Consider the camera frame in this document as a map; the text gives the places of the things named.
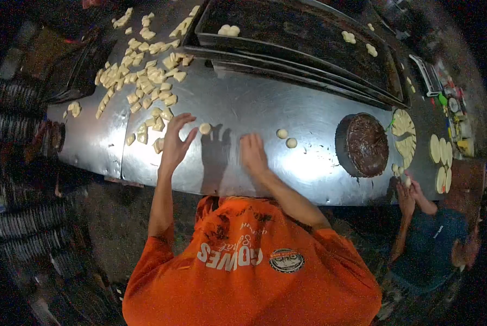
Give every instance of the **metal work surface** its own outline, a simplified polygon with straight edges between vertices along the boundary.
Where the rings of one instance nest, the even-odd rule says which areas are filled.
[[[157,15],[150,26],[157,35],[150,43],[170,42],[169,33],[198,4],[184,3],[157,5],[161,9],[135,8],[127,24],[127,27],[133,27],[133,34],[124,35],[125,28],[114,31],[119,40],[109,62],[121,61],[131,37],[142,41],[138,34],[142,28],[140,21],[150,11]],[[157,66],[164,68],[161,62],[171,51],[156,56],[146,53],[140,67],[130,67],[131,72],[143,69],[145,62],[153,59],[158,59]],[[181,131],[182,139],[203,122],[211,123],[214,132],[210,137],[197,135],[175,171],[172,180],[174,190],[219,196],[268,196],[264,189],[253,184],[240,166],[240,136],[252,131],[262,135],[271,169],[288,185],[319,205],[368,205],[381,200],[393,175],[392,163],[403,164],[390,132],[390,157],[381,176],[352,178],[338,164],[336,157],[334,135],[343,117],[366,112],[387,126],[392,119],[391,112],[293,84],[253,75],[216,72],[200,59],[195,59],[190,67],[180,65],[179,69],[188,75],[181,83],[172,78],[169,81],[173,84],[171,92],[178,96],[178,102],[171,110],[175,115],[191,112],[198,118]],[[135,85],[128,84],[117,92],[98,121],[95,113],[106,89],[98,87],[95,94],[79,100],[82,112],[77,118],[67,118],[66,143],[61,160],[114,177],[119,177],[119,165],[114,168],[112,165],[121,161],[122,179],[154,186],[162,155],[157,155],[151,145],[163,137],[166,130],[159,133],[149,128],[147,145],[138,141],[131,146],[123,144],[125,137],[135,133],[137,127],[150,117],[151,109],[163,108],[163,103],[155,101],[148,110],[142,108],[136,114],[130,114],[126,95],[134,90]],[[413,105],[414,102],[417,105],[425,103],[418,94],[412,96]],[[50,107],[48,118],[61,121],[68,104]],[[440,199],[442,196],[435,192],[438,166],[429,158],[428,140],[432,133],[446,136],[442,112],[414,107],[409,114],[416,125],[417,146],[408,171],[421,183],[427,198]],[[287,129],[289,137],[298,140],[298,147],[288,149],[285,140],[276,137],[279,128]]]

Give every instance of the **man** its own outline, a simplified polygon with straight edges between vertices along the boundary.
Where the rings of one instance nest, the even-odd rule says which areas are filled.
[[[421,186],[396,186],[403,217],[390,254],[390,271],[416,292],[442,285],[455,267],[474,264],[480,242],[478,228],[469,234],[466,218],[451,209],[438,209]],[[421,212],[414,214],[416,204]]]
[[[258,134],[240,140],[241,161],[277,201],[205,197],[188,248],[173,257],[171,176],[196,136],[169,122],[148,239],[129,279],[129,325],[368,325],[381,293],[352,243],[267,166]],[[308,233],[292,220],[312,228]]]

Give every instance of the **dough ball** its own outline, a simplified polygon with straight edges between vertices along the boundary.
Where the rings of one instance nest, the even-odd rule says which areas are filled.
[[[289,137],[289,132],[286,129],[278,129],[276,135],[279,139],[287,139],[287,137]]]
[[[211,127],[208,123],[202,123],[199,127],[200,134],[210,134]]]
[[[289,138],[287,139],[285,144],[287,145],[288,148],[294,148],[298,146],[298,141],[295,138]]]

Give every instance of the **black baking tray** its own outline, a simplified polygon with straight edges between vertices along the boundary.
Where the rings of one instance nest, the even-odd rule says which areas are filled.
[[[363,84],[400,102],[404,100],[386,42],[338,10],[311,0],[207,2],[195,27],[201,46],[298,62]],[[223,24],[239,26],[241,37],[218,35]],[[353,32],[357,43],[345,43],[343,30]],[[366,49],[359,51],[365,43],[376,47],[376,58]]]
[[[312,78],[305,78],[300,77],[298,75],[293,75],[289,73],[285,73],[282,71],[278,71],[277,69],[265,69],[261,67],[255,67],[246,64],[240,64],[236,62],[224,62],[224,61],[213,61],[213,65],[216,68],[221,68],[224,70],[229,71],[236,71],[239,73],[250,73],[256,74],[261,76],[270,77],[273,79],[281,80],[283,82],[289,82],[293,84],[297,84],[299,86],[305,86],[309,88],[313,88],[319,91],[324,91],[332,94],[338,94],[344,98],[348,98],[354,101],[362,102],[365,104],[369,104],[372,106],[377,106],[378,108],[385,109],[387,111],[391,110],[391,106],[385,103],[379,102],[367,95],[361,95],[351,90],[347,90],[344,88],[340,88],[338,86],[328,84],[325,82],[319,82]]]

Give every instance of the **hand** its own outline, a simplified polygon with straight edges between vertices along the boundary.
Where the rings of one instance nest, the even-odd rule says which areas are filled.
[[[189,135],[182,141],[180,139],[180,130],[186,123],[193,122],[196,117],[190,113],[182,113],[175,116],[167,125],[166,136],[163,141],[162,161],[160,163],[159,172],[171,176],[176,167],[182,162],[191,142],[193,142],[198,132],[198,128],[193,128]]]
[[[257,133],[245,134],[240,138],[240,157],[242,165],[253,178],[269,170],[263,140]]]
[[[399,201],[399,208],[403,213],[403,218],[410,221],[414,210],[416,209],[416,200],[410,194],[410,189],[407,189],[401,183],[396,185],[397,199]]]

